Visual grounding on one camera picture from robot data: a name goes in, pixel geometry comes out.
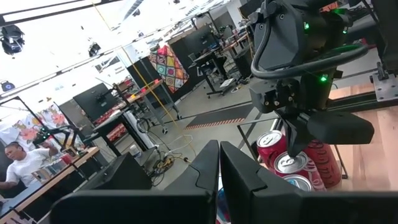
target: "can lid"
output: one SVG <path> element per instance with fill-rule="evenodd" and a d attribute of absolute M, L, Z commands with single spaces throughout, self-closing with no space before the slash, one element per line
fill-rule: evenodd
<path fill-rule="evenodd" d="M 308 157 L 304 152 L 300 152 L 295 158 L 291 158 L 287 152 L 284 152 L 276 158 L 274 167 L 283 174 L 293 174 L 302 170 L 307 163 Z"/>
<path fill-rule="evenodd" d="M 307 192 L 312 191 L 312 185 L 311 185 L 310 181 L 301 175 L 297 175 L 297 174 L 287 175 L 284 177 L 284 179 L 287 182 L 293 184 L 294 186 L 300 188 L 301 190 L 304 190 Z"/>
<path fill-rule="evenodd" d="M 277 144 L 282 138 L 282 133 L 278 130 L 268 131 L 262 134 L 257 139 L 257 146 L 259 147 L 269 147 Z"/>

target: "gray floor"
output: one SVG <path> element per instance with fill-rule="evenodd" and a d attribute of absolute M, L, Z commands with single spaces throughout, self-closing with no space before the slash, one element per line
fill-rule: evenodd
<path fill-rule="evenodd" d="M 340 70 L 344 71 L 343 76 L 351 75 L 353 73 L 362 72 L 365 70 L 370 70 L 376 67 L 376 62 L 378 61 L 377 52 L 375 50 L 370 51 L 365 57 L 351 62 L 349 64 L 343 65 L 339 67 Z M 369 81 L 368 74 L 364 74 L 358 77 L 353 78 L 345 78 L 342 80 L 336 80 L 335 84 L 338 88 L 343 88 L 345 86 L 355 85 L 358 83 L 365 83 Z M 253 78 L 251 80 L 251 84 L 258 82 L 259 80 Z M 181 112 L 181 114 L 185 117 L 191 116 L 198 113 L 203 113 L 206 111 L 216 110 L 218 108 L 222 108 L 225 106 L 231 106 L 236 103 L 241 103 L 245 101 L 249 101 L 250 94 L 249 94 L 249 86 L 246 85 L 242 87 L 236 93 L 228 93 L 225 96 L 217 96 L 213 95 L 210 99 L 207 98 L 206 92 L 210 89 L 208 88 L 206 83 L 201 83 L 193 92 L 189 93 L 184 100 L 182 100 L 177 106 Z M 272 118 L 274 114 L 259 114 L 257 109 L 253 109 L 249 116 L 246 118 L 246 121 L 254 120 L 256 116 L 261 115 L 260 119 Z M 170 116 L 175 119 L 175 111 L 170 112 Z M 170 121 L 170 116 L 166 115 L 164 117 L 164 121 Z M 200 129 L 193 129 L 193 130 L 183 130 L 184 127 L 194 118 L 187 118 L 180 121 L 176 121 L 175 123 L 171 122 L 166 124 L 169 133 L 166 135 L 162 134 L 162 128 L 160 126 L 156 126 L 151 129 L 151 131 L 158 135 L 165 143 L 170 143 L 174 139 L 177 139 L 181 135 L 191 135 L 193 140 L 190 143 L 190 146 L 184 147 L 176 152 L 181 152 L 183 154 L 182 157 L 187 157 L 190 160 L 195 158 L 193 150 L 195 153 L 198 154 L 203 146 L 211 139 L 217 139 L 219 141 L 229 141 L 235 146 L 242 145 L 242 137 L 239 134 L 238 129 L 236 128 L 237 123 L 234 124 L 224 124 L 221 126 L 213 126 L 209 128 L 200 128 Z M 264 131 L 270 129 L 272 125 L 272 120 L 266 121 L 263 123 L 259 123 L 256 125 L 249 136 L 249 142 L 253 142 L 256 138 L 262 134 Z M 243 131 L 246 132 L 249 129 L 250 125 L 243 126 Z M 160 140 L 156 139 L 156 137 L 151 134 L 152 137 L 155 139 L 156 142 L 160 143 Z M 184 146 L 189 142 L 190 136 L 184 138 L 180 138 L 178 141 L 173 142 L 173 144 L 169 145 L 169 148 L 175 149 L 181 146 Z M 126 150 L 131 144 L 133 144 L 131 137 L 126 137 L 121 142 L 118 143 L 117 148 L 126 153 Z M 160 149 L 166 151 L 166 148 L 163 145 L 160 145 Z M 247 154 L 250 155 L 246 146 L 242 147 L 242 150 Z M 148 164 L 154 162 L 158 158 L 157 154 L 153 154 Z M 168 170 L 165 174 L 164 180 L 159 184 L 157 187 L 158 189 L 164 189 L 169 183 L 173 182 L 187 167 L 187 164 L 182 161 L 181 159 L 177 159 L 175 161 L 174 166 Z"/>

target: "floor mat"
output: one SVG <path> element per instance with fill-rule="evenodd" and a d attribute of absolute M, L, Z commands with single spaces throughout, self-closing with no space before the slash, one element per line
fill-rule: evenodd
<path fill-rule="evenodd" d="M 206 128 L 221 124 L 242 122 L 253 109 L 253 104 L 237 106 L 227 110 L 198 115 L 185 127 L 188 129 Z"/>

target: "white t-shirt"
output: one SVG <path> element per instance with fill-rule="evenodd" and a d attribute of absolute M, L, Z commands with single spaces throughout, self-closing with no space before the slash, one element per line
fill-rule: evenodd
<path fill-rule="evenodd" d="M 6 182 L 18 183 L 21 180 L 26 187 L 36 182 L 32 173 L 51 163 L 49 152 L 50 149 L 34 149 L 26 153 L 25 159 L 14 161 L 8 166 Z"/>

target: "person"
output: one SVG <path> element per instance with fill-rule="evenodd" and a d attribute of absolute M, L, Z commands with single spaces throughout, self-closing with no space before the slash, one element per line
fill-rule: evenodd
<path fill-rule="evenodd" d="M 18 142 L 12 142 L 6 146 L 5 153 L 14 162 L 8 166 L 6 181 L 0 182 L 0 189 L 10 189 L 19 181 L 26 187 L 36 182 L 37 179 L 32 172 L 50 164 L 50 158 L 58 154 L 58 150 L 39 148 L 27 152 Z"/>

